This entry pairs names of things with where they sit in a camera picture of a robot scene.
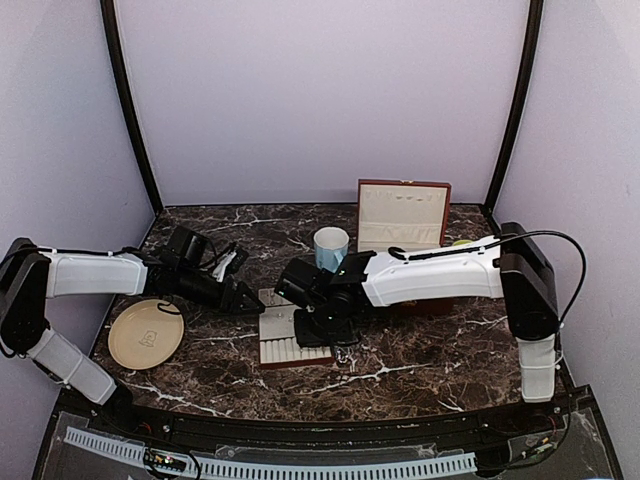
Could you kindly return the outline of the black right corner post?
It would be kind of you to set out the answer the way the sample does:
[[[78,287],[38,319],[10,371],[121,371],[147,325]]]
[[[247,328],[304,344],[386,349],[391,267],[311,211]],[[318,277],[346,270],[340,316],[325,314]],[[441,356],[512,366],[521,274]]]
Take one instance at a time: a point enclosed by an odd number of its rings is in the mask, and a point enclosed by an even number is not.
[[[492,217],[494,214],[516,144],[533,72],[542,24],[543,9],[543,0],[529,1],[523,47],[511,106],[491,181],[485,200],[482,204],[482,211],[487,219]]]

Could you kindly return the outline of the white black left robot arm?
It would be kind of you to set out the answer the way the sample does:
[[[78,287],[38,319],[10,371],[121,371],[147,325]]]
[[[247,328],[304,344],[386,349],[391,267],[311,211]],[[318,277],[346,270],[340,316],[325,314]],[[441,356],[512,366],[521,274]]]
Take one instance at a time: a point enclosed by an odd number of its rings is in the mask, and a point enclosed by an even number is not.
[[[257,294],[233,277],[247,257],[235,242],[216,251],[208,237],[183,226],[150,253],[62,249],[19,237],[1,260],[1,351],[31,360],[102,407],[103,421],[117,434],[134,435],[141,415],[128,404],[128,388],[68,339],[73,321],[58,330],[48,314],[61,317],[74,306],[104,313],[116,295],[180,297],[223,314],[261,314]]]

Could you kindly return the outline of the beige round plate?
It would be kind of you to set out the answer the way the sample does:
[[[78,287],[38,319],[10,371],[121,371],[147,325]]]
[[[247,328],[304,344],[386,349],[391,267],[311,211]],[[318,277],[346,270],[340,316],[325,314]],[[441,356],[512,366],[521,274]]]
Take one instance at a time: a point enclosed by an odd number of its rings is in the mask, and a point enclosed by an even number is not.
[[[176,305],[165,300],[139,301],[113,322],[108,348],[112,358],[130,370],[146,370],[169,359],[184,335],[184,319]]]

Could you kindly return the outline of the brown open jewelry box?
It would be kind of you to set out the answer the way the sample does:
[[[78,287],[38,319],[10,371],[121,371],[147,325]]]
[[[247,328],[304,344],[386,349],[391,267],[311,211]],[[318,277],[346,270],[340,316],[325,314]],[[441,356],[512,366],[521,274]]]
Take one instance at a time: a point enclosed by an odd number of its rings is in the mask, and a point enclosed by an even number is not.
[[[450,197],[448,183],[360,179],[356,250],[442,247]]]

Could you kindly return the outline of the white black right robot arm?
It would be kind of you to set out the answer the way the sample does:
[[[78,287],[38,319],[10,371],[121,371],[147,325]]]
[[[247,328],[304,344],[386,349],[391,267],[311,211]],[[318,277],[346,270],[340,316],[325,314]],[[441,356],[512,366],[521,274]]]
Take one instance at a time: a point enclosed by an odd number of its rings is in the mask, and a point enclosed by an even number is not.
[[[296,305],[296,341],[311,348],[357,343],[354,323],[374,308],[442,298],[503,299],[518,344],[524,400],[511,410],[510,424],[530,434],[549,416],[560,328],[555,274],[516,222],[466,245],[348,254],[334,271],[294,258],[275,292]]]

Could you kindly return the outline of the black left corner post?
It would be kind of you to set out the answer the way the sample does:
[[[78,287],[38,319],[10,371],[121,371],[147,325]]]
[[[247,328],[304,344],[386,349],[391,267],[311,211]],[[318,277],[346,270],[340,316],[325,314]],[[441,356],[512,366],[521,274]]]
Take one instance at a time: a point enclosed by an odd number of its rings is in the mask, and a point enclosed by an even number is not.
[[[158,216],[164,210],[164,205],[152,172],[134,105],[118,28],[116,3],[112,0],[101,0],[100,9],[112,73],[130,144],[152,211]]]

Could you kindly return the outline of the black corner post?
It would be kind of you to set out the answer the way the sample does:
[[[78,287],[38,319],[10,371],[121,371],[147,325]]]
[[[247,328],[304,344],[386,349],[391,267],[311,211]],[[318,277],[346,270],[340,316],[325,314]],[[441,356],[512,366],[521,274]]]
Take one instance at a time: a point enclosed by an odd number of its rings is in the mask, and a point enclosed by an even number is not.
[[[116,3],[112,0],[101,0],[100,9],[112,73],[130,144],[152,211],[158,216],[164,210],[164,205],[152,172],[134,105],[118,28]]]
[[[543,9],[543,0],[529,1],[523,47],[511,106],[491,181],[485,200],[482,204],[482,211],[487,219],[492,217],[494,214],[516,144],[533,72],[542,24]]]

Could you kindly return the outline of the black front table rail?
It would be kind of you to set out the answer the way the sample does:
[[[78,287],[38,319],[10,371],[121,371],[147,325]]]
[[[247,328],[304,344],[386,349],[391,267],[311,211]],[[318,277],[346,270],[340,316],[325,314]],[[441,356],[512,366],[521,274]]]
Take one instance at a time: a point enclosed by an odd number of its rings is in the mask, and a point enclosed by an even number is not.
[[[152,444],[212,451],[224,444],[244,447],[315,450],[408,446],[503,448],[512,439],[550,435],[563,441],[565,430],[604,429],[588,387],[561,388],[546,403],[526,403],[515,390],[477,382],[438,384],[406,393],[372,383],[356,389],[281,392],[270,400],[261,388],[232,398],[231,412],[215,415],[200,405],[173,399],[166,408],[135,405],[135,434]]]

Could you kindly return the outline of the light blue mug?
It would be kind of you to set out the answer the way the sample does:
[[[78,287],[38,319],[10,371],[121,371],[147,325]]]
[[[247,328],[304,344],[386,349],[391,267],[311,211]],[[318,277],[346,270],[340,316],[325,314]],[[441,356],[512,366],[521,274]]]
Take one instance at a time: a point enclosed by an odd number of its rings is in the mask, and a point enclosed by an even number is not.
[[[323,227],[314,234],[313,242],[316,266],[336,272],[348,252],[347,232],[338,227]]]

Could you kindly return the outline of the small silver earrings on table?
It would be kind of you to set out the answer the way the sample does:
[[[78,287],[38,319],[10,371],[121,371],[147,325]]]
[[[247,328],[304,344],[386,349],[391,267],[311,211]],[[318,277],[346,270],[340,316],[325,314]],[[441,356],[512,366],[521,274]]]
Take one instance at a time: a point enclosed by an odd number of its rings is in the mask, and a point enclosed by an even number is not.
[[[334,351],[335,363],[338,367],[344,368],[349,363],[349,355],[343,351],[336,349]]]

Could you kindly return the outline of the brown jewelry tray insert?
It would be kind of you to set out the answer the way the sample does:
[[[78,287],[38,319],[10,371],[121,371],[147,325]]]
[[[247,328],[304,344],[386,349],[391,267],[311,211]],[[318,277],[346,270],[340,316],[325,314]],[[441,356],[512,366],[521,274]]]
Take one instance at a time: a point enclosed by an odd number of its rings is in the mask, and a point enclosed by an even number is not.
[[[265,311],[259,316],[259,363],[262,369],[282,369],[334,362],[329,347],[302,348],[295,338],[294,312],[297,306],[274,292],[260,289]]]

